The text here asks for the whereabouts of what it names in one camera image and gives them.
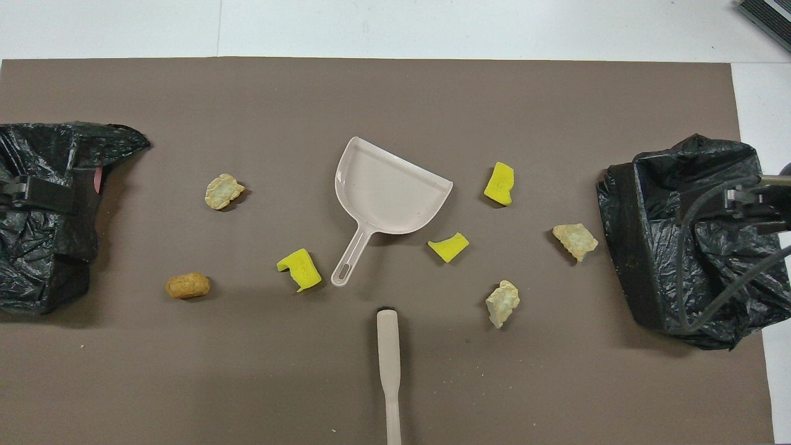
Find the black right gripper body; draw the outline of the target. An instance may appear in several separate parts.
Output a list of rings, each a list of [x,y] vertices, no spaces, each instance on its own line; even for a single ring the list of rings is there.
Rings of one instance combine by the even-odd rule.
[[[757,175],[729,186],[724,192],[724,208],[744,226],[754,226],[759,234],[790,231],[789,175]]]

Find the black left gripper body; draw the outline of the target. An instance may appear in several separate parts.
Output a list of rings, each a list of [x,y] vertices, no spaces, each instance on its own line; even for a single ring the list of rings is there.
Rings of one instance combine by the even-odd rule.
[[[28,175],[22,175],[1,180],[2,214],[27,205],[31,179]]]

